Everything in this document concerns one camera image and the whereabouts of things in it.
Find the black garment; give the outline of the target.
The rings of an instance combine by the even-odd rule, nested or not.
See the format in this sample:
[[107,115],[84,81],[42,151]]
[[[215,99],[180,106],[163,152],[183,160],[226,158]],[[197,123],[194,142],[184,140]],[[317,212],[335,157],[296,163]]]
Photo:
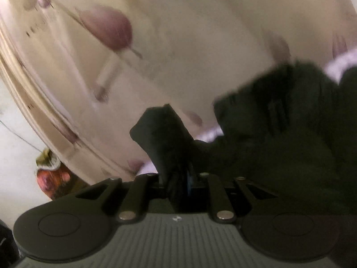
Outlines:
[[337,83],[314,64],[282,64],[219,97],[214,114],[223,135],[211,143],[192,138],[170,105],[148,108],[130,131],[168,176],[174,204],[188,198],[188,173],[208,172],[356,213],[356,68]]

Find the beige leaf print curtain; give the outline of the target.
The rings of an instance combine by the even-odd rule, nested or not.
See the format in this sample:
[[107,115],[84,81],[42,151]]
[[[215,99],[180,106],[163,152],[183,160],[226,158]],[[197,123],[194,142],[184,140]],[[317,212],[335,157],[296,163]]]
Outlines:
[[193,136],[278,53],[329,66],[356,0],[1,0],[1,72],[43,142],[88,183],[130,181],[129,130],[169,103]]

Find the pink white checked bed sheet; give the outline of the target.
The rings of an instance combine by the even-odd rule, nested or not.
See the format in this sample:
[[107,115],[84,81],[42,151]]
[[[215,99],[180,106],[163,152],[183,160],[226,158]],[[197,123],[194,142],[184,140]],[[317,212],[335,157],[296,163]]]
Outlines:
[[[324,68],[325,74],[329,76],[332,80],[339,83],[343,72],[351,67],[356,66],[356,48],[349,50],[343,54],[338,55],[335,59],[330,61]],[[194,136],[195,140],[199,140],[206,143],[213,142],[218,136],[222,136],[222,129],[216,125],[210,128],[207,131],[202,132],[201,134]],[[137,176],[147,173],[155,173],[157,174],[157,170],[152,163],[152,161],[147,161],[144,163],[138,173]]]

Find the colourful bag by wall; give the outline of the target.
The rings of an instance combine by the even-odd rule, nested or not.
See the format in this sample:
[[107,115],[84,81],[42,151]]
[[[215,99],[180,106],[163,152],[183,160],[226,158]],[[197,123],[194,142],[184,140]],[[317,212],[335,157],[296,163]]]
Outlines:
[[36,159],[36,167],[37,184],[51,200],[59,199],[89,186],[70,171],[49,148],[45,148]]

